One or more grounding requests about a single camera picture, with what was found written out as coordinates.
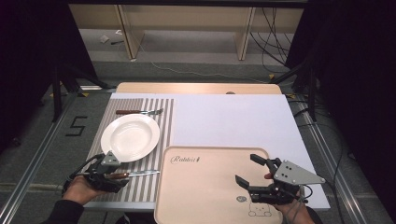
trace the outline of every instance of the metal rail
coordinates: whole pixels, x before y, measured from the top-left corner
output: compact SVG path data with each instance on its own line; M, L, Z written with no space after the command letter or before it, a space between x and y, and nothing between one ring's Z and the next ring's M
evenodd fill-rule
M301 109L305 109L305 106L306 104L299 104L299 107ZM304 119L306 123L309 124L309 131L314 137L319 152L331 174L334 175L336 170L338 169L336 175L337 181L335 182L335 185L338 192L340 193L340 196L345 204L346 210L348 211L351 220L353 221L353 223L356 224L368 223L367 219L364 217L363 212L361 211L359 202L356 200L351 188L349 187L346 179L344 178L342 170L339 167L337 168L337 160L334 158L332 152L330 151L330 148L327 145L323 134L320 131L320 128L315 122L313 122L308 113L304 113Z
M77 93L68 94L64 103L64 112L55 122L52 122L46 136L41 142L41 145L38 148L37 152L33 156L32 161L26 168L20 182L17 184L16 188L12 191L11 196L9 196L7 202L2 207L0 214L0 223L8 224L11 222L11 219L14 218L14 215L16 214L18 207L21 205L26 191L29 189L29 186L33 182L35 175L38 172L38 169L40 168L43 160L46 158L46 155L50 150L51 144L64 121L64 115L70 108L70 105L77 98L77 96Z

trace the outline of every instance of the plate rim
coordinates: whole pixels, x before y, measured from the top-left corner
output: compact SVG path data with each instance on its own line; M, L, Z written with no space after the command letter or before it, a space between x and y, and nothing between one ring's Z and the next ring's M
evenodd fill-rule
M129 121L143 121L151 129L152 136L151 136L150 143L148 145L149 149L147 149L147 153L144 153L144 154L142 154L138 157L135 157L135 158L125 159L123 157L118 156L117 151L112 150L111 144L110 144L110 138L111 138L111 134L114 133L114 131L118 127L120 127L122 124L127 123ZM138 160L146 157L158 145L159 140L160 140L160 127L159 127L158 122L155 119L153 119L152 117L149 117L147 115L129 114L129 115L124 115L122 117L114 119L106 126L106 128L103 131L102 136L101 136L101 141L100 141L101 144L100 145L101 145L101 149L104 153L107 153L109 150L111 150L120 162L131 162L131 161L138 161Z

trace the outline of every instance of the dark sleeve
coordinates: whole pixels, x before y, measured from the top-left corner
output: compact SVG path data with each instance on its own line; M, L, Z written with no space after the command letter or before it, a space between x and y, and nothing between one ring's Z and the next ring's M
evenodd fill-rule
M68 200L56 202L52 209L49 219L42 224L77 224L84 211L84 207Z
M314 211L311 207L306 207L308 210L309 216L311 216L312 220L315 222L315 224L323 224L322 220L320 219L319 215L317 212Z

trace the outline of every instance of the knife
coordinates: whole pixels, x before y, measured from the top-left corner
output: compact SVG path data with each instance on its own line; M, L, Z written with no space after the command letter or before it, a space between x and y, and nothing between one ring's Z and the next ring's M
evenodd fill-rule
M163 108L158 110L116 110L118 115L126 114L145 114L145 115L159 115L163 112Z
M108 179L123 179L123 178L141 176L141 175L155 175L155 174L158 174L159 172L160 171L158 171L158 170L137 171L137 172L131 172L131 173L111 174L111 175L107 175L106 178L108 178Z

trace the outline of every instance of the black and white striped placemat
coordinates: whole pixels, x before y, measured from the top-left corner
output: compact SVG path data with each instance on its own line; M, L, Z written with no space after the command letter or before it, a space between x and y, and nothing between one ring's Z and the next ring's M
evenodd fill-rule
M123 116L116 115L118 109L154 110L163 108L161 115L152 115L160 127L158 145L143 159L125 162L115 173L128 173L141 170L160 170L163 151L171 144L172 120L175 111L174 99L110 99L88 158L102 152L100 141L102 134L113 120ZM145 175L131 178L118 193L109 193L97 197L96 202L155 202L159 175Z

